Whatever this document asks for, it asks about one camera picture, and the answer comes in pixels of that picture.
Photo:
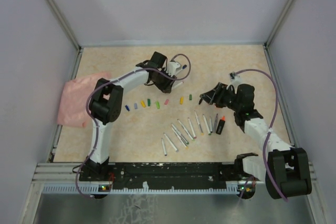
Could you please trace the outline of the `yellow capped white marker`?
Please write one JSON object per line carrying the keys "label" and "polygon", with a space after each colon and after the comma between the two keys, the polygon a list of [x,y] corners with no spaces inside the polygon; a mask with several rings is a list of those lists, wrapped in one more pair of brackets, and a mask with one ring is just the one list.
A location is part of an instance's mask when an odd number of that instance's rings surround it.
{"label": "yellow capped white marker", "polygon": [[171,127],[172,131],[174,132],[174,134],[176,135],[176,137],[179,139],[179,141],[182,143],[182,145],[185,147],[185,148],[188,148],[188,146],[186,145],[186,143],[182,140],[182,138],[179,136],[179,134],[177,133],[177,131]]}

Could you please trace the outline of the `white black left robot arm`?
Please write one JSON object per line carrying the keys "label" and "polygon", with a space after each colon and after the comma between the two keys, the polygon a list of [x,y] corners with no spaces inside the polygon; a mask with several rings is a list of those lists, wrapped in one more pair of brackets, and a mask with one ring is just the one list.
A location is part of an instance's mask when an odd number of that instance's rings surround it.
{"label": "white black left robot arm", "polygon": [[113,122],[120,116],[123,96],[141,85],[153,84],[161,92],[170,93],[177,74],[183,66],[155,52],[135,68],[116,79],[101,78],[87,102],[87,111],[92,119],[92,141],[82,172],[103,180],[109,174],[109,144]]}

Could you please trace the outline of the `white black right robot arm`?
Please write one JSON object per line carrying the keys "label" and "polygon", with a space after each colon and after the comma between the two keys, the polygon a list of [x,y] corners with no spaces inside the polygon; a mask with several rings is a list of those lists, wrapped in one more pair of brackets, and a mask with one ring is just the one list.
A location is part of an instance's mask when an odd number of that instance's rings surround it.
{"label": "white black right robot arm", "polygon": [[234,167],[235,175],[242,180],[251,175],[266,184],[273,199],[309,195],[312,183],[307,152],[284,142],[267,125],[264,117],[255,109],[255,88],[239,84],[236,88],[218,83],[212,90],[202,93],[201,102],[217,108],[229,108],[234,112],[237,126],[257,142],[262,157],[248,156]]}

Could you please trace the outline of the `black capped white marker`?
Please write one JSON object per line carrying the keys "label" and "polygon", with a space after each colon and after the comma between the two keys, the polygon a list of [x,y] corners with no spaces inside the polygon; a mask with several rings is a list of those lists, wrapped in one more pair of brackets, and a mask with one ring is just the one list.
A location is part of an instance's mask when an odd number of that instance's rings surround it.
{"label": "black capped white marker", "polygon": [[212,117],[209,117],[209,129],[210,129],[210,133],[213,133],[213,120]]}

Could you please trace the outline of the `dark green capped marker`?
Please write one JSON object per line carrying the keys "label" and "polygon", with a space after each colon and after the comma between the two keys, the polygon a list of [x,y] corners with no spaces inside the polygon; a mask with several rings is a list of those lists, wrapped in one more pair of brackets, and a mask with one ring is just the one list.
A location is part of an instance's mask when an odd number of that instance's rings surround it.
{"label": "dark green capped marker", "polygon": [[207,130],[207,134],[211,135],[212,133],[210,131],[209,124],[207,122],[207,118],[206,118],[206,116],[204,114],[203,114],[203,120],[204,120],[204,124],[205,124],[206,130]]}

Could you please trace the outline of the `light green capped marker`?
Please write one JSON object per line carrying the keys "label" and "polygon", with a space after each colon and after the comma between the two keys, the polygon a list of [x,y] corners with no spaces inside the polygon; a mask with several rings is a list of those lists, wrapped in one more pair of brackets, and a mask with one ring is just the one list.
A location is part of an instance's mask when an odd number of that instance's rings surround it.
{"label": "light green capped marker", "polygon": [[180,119],[177,119],[177,121],[179,122],[179,124],[181,125],[181,127],[183,128],[183,130],[186,132],[186,134],[188,135],[188,137],[194,141],[194,138],[192,137],[191,133],[188,131],[188,129],[186,128],[186,126],[182,123],[182,121]]}

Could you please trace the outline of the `pink capped marker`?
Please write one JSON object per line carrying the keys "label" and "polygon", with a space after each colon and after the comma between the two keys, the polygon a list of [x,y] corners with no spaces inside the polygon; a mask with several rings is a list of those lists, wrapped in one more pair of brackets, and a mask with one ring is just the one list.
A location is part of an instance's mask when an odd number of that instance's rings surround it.
{"label": "pink capped marker", "polygon": [[190,128],[191,128],[191,132],[192,132],[192,137],[193,137],[193,140],[195,140],[197,138],[196,134],[195,134],[195,131],[194,131],[194,127],[193,127],[193,124],[192,124],[192,121],[190,118],[188,118],[188,123],[190,125]]}

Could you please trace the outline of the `grey purple pen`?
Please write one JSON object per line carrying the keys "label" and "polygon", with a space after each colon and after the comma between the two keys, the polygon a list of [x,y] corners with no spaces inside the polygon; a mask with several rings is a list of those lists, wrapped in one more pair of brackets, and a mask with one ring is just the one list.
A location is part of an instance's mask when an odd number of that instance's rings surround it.
{"label": "grey purple pen", "polygon": [[218,113],[215,116],[215,120],[214,120],[214,125],[213,125],[213,130],[214,132],[216,132],[217,129],[217,123],[218,123]]}

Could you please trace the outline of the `orange highlighter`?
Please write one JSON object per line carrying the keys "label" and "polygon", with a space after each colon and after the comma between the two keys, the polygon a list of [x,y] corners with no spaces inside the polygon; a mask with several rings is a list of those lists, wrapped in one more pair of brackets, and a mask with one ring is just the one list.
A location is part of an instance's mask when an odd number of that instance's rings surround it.
{"label": "orange highlighter", "polygon": [[222,131],[223,131],[223,128],[224,128],[224,125],[225,125],[225,117],[223,116],[219,121],[218,121],[218,125],[217,125],[217,128],[216,128],[216,134],[218,135],[221,135]]}

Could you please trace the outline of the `light green marker cap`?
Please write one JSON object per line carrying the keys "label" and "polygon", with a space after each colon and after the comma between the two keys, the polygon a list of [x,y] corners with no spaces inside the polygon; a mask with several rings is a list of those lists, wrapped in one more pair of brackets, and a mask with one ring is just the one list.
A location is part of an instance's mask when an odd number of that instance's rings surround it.
{"label": "light green marker cap", "polygon": [[160,103],[159,103],[159,101],[156,101],[155,104],[156,104],[156,108],[160,109]]}

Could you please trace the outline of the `grey blue capped marker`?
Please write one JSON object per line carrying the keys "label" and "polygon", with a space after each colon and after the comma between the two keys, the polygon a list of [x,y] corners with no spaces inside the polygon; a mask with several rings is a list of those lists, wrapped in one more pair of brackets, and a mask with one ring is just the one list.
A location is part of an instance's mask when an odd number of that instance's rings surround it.
{"label": "grey blue capped marker", "polygon": [[172,146],[172,148],[175,150],[175,152],[178,152],[179,149],[176,147],[176,145],[173,143],[173,141],[169,138],[169,136],[166,133],[163,133],[169,144]]}

